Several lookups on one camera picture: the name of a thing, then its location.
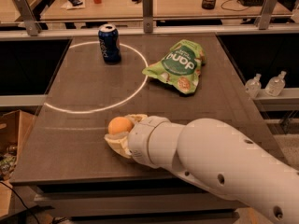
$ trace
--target black cup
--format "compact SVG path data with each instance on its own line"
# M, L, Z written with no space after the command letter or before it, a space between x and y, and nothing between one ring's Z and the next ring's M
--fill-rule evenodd
M216 4L216 0L203 0L202 8L203 9L214 9Z

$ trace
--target small white bottle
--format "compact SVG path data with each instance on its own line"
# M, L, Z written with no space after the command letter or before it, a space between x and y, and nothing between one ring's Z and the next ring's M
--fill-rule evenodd
M285 71L281 71L278 77L271 78L264 91L271 96L279 96L286 85L286 82L284 81L286 74Z
M245 92L249 94L251 98L255 98L261 90L260 82L261 74L256 74L254 78L249 79L245 84Z

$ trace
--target can lid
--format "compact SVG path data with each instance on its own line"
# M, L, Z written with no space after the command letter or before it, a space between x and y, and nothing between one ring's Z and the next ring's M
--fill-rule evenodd
M112 32L116 29L114 24L104 24L100 26L100 31L104 33Z

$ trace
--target screw hole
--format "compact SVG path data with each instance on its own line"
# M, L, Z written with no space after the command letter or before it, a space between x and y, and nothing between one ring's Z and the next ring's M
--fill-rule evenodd
M218 175L218 181L222 186L224 186L225 183L224 175Z
M251 144L251 145L253 144L253 142L249 139L244 139L244 142L247 143L247 144Z
M274 216L277 220L283 219L283 213L281 211L281 208L279 206L275 206L273 209Z

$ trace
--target dark gray table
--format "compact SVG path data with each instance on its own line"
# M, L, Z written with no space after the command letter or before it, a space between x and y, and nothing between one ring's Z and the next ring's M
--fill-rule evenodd
M145 63L159 61L180 39L198 42L206 51L199 86L190 96L141 73ZM39 186L37 203L53 206L57 217L242 206L178 184L164 170L128 161L104 140L116 116L144 113L181 124L213 118L233 125L285 161L217 37L121 35L120 41L122 62L107 65L97 37L73 38L11 182Z

